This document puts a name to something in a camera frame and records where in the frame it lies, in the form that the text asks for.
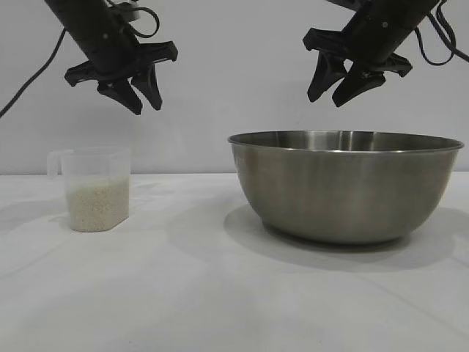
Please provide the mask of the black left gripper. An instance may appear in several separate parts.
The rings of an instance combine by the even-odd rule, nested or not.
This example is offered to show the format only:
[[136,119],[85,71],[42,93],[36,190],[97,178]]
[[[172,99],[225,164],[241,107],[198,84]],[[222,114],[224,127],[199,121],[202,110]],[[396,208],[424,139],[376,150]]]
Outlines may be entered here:
[[64,27],[84,52],[88,61],[70,68],[66,81],[75,86],[82,81],[96,80],[97,91],[120,103],[134,114],[140,114],[142,102],[129,82],[148,100],[153,109],[161,109],[162,97],[155,73],[156,62],[175,61],[178,50],[172,41],[140,43],[143,34],[130,22],[137,12],[150,14],[160,27],[159,17],[148,7],[65,7]]

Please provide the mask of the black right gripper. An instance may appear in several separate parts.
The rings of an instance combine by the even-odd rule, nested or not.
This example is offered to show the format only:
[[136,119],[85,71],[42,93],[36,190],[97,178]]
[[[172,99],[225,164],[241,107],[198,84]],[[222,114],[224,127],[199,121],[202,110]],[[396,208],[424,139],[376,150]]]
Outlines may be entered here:
[[[306,49],[317,50],[318,60],[307,95],[311,102],[337,81],[333,93],[336,107],[341,107],[368,90],[385,83],[385,71],[406,76],[412,65],[395,50],[422,22],[427,12],[371,12],[360,10],[341,31],[311,28],[303,38]],[[349,70],[344,60],[354,62]]]

